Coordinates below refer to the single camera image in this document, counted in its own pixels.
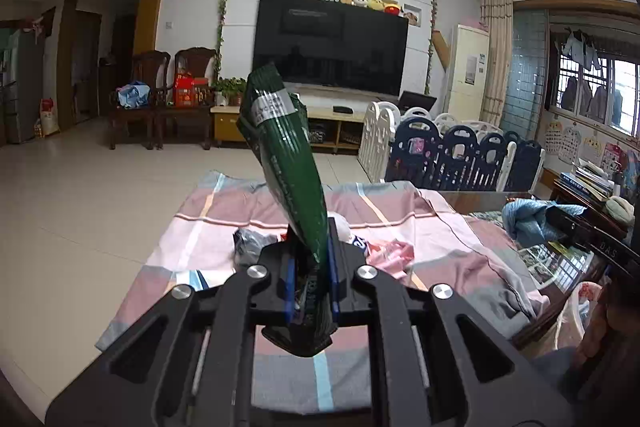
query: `wooden chair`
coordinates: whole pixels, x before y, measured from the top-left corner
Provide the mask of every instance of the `wooden chair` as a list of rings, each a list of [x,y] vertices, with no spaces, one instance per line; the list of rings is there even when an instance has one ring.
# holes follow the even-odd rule
[[[123,125],[127,126],[127,134],[129,133],[129,122],[136,120],[146,121],[146,148],[151,150],[153,144],[154,117],[156,112],[156,96],[158,90],[156,82],[158,71],[163,68],[162,84],[166,85],[166,69],[169,65],[171,55],[166,52],[150,51],[134,55],[131,59],[131,78],[130,81],[144,82],[151,88],[149,92],[148,105],[133,109],[126,109],[120,105],[118,101],[118,93],[111,93],[111,113],[109,115],[110,127],[110,149],[116,148],[116,128]]]
[[[208,48],[189,48],[188,50],[181,50],[177,52],[174,60],[174,85],[175,79],[178,75],[179,66],[191,73],[191,76],[194,78],[203,78],[210,60],[215,56],[216,51]],[[217,71],[213,72],[213,77],[217,77]],[[173,87],[168,87],[165,79],[158,104],[156,105],[156,133],[158,135],[158,149],[162,149],[163,147],[164,124],[166,123],[167,118],[172,118],[174,120],[174,129],[176,130],[176,134],[177,119],[191,118],[198,120],[198,122],[202,124],[204,128],[204,143],[202,147],[204,150],[208,151],[211,148],[210,108],[213,105],[212,87],[207,87],[206,103],[202,105],[194,105],[193,107],[177,107],[175,105],[168,105],[167,99],[171,89],[173,89]]]

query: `white label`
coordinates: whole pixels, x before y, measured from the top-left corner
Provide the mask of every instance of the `white label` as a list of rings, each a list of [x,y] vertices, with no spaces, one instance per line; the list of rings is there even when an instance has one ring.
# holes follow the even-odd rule
[[[287,116],[296,111],[293,103],[289,98],[286,89],[276,92],[268,92],[258,97],[251,106],[251,116],[254,119],[254,125],[258,126],[263,121],[279,116]]]

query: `window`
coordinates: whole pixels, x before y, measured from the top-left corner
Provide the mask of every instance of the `window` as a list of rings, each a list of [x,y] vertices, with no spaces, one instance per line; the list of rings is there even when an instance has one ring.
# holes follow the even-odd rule
[[[559,59],[556,107],[574,116],[640,137],[640,66],[600,58],[600,69],[587,71],[570,58]]]

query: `tv screen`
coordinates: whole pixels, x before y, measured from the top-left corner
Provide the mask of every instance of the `tv screen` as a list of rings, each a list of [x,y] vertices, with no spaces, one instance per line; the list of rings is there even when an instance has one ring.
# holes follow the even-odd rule
[[[400,93],[408,21],[323,0],[260,0],[254,69],[286,82]]]

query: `bedsheet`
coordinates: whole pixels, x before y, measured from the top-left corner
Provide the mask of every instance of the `bedsheet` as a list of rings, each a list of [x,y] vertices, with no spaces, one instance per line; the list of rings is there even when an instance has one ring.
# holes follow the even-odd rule
[[[446,282],[501,334],[511,337],[540,313],[544,300],[444,198],[410,182],[323,185],[327,210],[343,215],[351,231],[368,241],[414,245],[410,285],[426,290]],[[511,240],[490,223],[484,241],[510,250]],[[175,214],[134,280],[115,318],[98,340],[106,349],[175,284],[203,288],[233,272],[233,233],[238,227],[284,233],[287,221],[264,182],[210,172]],[[312,359],[299,359],[256,335],[252,405],[261,409],[317,413],[370,405],[366,327],[340,328],[333,344]]]

